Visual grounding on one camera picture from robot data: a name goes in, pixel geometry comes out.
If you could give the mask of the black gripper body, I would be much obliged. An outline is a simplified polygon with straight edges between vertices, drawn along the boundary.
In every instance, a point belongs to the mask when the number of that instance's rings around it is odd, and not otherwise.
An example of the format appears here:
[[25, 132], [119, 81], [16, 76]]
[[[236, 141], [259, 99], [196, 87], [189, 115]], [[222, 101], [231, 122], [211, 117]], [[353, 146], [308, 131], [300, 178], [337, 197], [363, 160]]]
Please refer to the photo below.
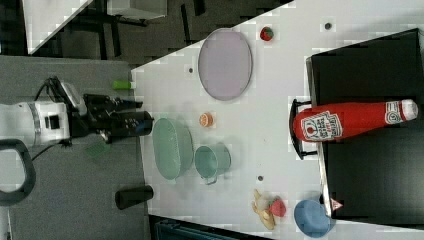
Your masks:
[[98, 134], [109, 144], [111, 142], [111, 106], [112, 99], [106, 95], [84, 94], [79, 100], [70, 98], [68, 118], [71, 138]]

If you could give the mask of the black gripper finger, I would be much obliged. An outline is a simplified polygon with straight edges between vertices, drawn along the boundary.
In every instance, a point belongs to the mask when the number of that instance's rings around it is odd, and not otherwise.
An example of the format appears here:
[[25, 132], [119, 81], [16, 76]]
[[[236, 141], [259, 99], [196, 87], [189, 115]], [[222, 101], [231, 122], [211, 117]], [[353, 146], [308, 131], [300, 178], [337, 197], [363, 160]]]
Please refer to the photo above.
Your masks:
[[121, 98], [114, 98], [112, 100], [112, 103], [114, 105], [115, 110], [130, 110], [141, 108], [143, 106], [142, 101], [134, 101]]

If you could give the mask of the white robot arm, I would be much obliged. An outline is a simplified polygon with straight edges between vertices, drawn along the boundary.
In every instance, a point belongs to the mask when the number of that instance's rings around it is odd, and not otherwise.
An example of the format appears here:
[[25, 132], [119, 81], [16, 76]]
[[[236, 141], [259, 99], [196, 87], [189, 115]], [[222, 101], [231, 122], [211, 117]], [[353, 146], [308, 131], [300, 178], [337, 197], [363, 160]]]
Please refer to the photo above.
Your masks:
[[151, 117], [143, 103], [106, 95], [86, 94], [75, 102], [30, 101], [1, 106], [1, 204], [12, 206], [27, 198], [37, 175], [34, 147], [71, 145], [91, 134], [106, 143], [151, 131]]

